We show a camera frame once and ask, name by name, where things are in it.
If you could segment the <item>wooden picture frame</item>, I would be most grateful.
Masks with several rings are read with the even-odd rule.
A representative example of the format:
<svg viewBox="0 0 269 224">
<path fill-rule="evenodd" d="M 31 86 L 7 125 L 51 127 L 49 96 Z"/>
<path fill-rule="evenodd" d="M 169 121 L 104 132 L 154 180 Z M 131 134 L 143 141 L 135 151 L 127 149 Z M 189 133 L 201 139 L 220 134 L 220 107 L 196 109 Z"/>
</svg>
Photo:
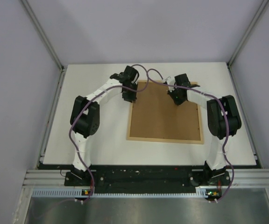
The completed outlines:
<svg viewBox="0 0 269 224">
<path fill-rule="evenodd" d="M 139 81 L 146 89 L 137 93 L 130 105 L 127 140 L 203 144 L 203 125 L 199 105 L 185 101 L 176 105 L 168 87 Z"/>
</svg>

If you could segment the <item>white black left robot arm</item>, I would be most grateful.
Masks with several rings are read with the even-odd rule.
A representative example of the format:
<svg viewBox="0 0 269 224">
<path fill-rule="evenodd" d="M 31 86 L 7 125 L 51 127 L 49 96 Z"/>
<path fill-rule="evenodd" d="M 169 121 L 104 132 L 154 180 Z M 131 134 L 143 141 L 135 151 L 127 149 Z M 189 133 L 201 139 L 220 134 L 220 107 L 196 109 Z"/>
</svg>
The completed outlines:
<svg viewBox="0 0 269 224">
<path fill-rule="evenodd" d="M 71 174 L 79 184 L 88 184 L 92 176 L 89 171 L 90 153 L 86 145 L 89 137 L 94 135 L 100 126 L 101 106 L 117 95 L 121 95 L 127 102 L 135 102 L 138 78 L 139 72 L 134 67 L 127 66 L 123 72 L 112 74 L 106 83 L 94 92 L 75 98 L 69 138 L 76 149 Z"/>
</svg>

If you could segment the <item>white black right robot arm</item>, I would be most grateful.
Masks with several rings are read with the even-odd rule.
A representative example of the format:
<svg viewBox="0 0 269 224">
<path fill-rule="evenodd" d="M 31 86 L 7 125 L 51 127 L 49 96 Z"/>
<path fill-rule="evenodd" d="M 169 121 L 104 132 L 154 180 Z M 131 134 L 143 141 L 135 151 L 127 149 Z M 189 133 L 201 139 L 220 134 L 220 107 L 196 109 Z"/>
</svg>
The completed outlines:
<svg viewBox="0 0 269 224">
<path fill-rule="evenodd" d="M 174 104 L 181 105 L 188 101 L 206 110 L 207 126 L 212 135 L 209 155 L 203 168 L 200 183 L 217 184 L 226 176 L 227 143 L 241 128 L 242 122 L 234 96 L 221 98 L 208 93 L 198 84 L 192 84 L 187 74 L 168 77 L 165 81 L 169 90 L 167 94 Z"/>
</svg>

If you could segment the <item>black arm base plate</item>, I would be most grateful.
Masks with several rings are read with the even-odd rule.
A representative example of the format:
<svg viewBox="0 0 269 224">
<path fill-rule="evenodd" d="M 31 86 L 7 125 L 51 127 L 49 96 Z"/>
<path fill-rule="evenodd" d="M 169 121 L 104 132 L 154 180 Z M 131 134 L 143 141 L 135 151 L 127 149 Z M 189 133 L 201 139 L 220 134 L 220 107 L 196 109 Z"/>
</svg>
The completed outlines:
<svg viewBox="0 0 269 224">
<path fill-rule="evenodd" d="M 180 184 L 181 187 L 227 186 L 226 168 L 210 170 L 207 165 L 91 165 L 87 171 L 72 168 L 66 174 L 65 186 L 116 187 Z"/>
</svg>

